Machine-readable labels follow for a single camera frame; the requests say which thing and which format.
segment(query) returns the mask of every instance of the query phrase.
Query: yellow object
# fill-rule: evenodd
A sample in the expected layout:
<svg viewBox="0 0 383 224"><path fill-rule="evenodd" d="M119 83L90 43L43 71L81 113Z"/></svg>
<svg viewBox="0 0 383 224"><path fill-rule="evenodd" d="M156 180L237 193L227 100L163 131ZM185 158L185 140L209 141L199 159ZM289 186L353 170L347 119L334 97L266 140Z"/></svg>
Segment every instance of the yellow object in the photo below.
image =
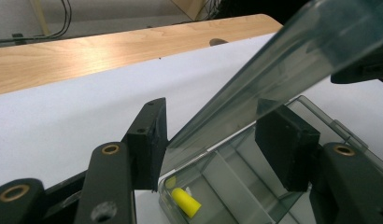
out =
<svg viewBox="0 0 383 224"><path fill-rule="evenodd" d="M177 183L177 177L176 176L172 176L171 178L165 180L165 187L167 189L172 189L175 184Z"/></svg>
<svg viewBox="0 0 383 224"><path fill-rule="evenodd" d="M194 217L201 207L201 204L195 201L195 199L193 199L193 197L186 193L183 189L173 189L171 196L183 212L185 212L190 218Z"/></svg>

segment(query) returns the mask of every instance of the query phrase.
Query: black cable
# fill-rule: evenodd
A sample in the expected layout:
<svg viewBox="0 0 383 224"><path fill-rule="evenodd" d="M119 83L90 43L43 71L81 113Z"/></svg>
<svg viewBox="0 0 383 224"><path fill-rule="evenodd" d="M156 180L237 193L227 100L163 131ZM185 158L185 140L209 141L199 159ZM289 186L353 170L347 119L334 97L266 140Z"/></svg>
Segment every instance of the black cable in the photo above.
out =
<svg viewBox="0 0 383 224"><path fill-rule="evenodd" d="M34 40L34 41L36 41L36 40L47 40L47 39L59 38L59 37L63 36L67 32L67 30L69 29L70 22L72 20L72 8L71 8L71 5L69 3L69 0L66 0L68 7L69 7L69 14L68 14L64 0L61 0L61 2L62 2L63 7L64 7L65 18L64 18L63 28L59 32L57 32L53 35L46 35L46 36L21 37L21 38L16 37L16 38L12 38L12 39L0 39L0 44L16 42L16 41L26 41L26 40Z"/></svg>

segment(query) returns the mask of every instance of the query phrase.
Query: white surface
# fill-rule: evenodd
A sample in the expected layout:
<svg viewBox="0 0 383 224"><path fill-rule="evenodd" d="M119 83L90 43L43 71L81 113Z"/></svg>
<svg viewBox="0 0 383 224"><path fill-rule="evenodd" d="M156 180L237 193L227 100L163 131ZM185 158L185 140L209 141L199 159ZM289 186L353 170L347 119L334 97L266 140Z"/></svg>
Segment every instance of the white surface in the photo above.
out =
<svg viewBox="0 0 383 224"><path fill-rule="evenodd" d="M145 102L167 98L171 138L271 37L178 54L0 95L0 185L41 179L45 187L88 167L99 145L119 141ZM383 159L383 84L333 85L304 93ZM139 223L165 223L158 194L136 193Z"/></svg>

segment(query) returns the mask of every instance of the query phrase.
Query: clear plastic lid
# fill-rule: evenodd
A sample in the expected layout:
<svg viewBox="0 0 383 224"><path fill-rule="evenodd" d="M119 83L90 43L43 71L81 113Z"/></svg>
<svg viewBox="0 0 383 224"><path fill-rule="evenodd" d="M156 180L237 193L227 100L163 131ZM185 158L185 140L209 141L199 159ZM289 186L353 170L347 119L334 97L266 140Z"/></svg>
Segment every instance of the clear plastic lid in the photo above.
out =
<svg viewBox="0 0 383 224"><path fill-rule="evenodd" d="M308 3L171 140L162 174L381 45L383 0Z"/></svg>

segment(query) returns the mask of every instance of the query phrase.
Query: yellow foam earplug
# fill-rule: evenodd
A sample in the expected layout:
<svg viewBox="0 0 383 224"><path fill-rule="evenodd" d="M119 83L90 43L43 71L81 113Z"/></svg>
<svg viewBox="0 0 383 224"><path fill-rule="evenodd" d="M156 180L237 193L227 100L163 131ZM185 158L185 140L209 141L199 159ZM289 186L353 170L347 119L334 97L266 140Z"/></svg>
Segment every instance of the yellow foam earplug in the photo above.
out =
<svg viewBox="0 0 383 224"><path fill-rule="evenodd" d="M172 189L177 183L177 177L174 175L171 178L165 180L165 187L167 189Z"/></svg>
<svg viewBox="0 0 383 224"><path fill-rule="evenodd" d="M190 218L194 217L201 207L201 204L195 201L195 199L193 199L193 197L186 193L183 189L173 189L171 196L183 212L185 212Z"/></svg>

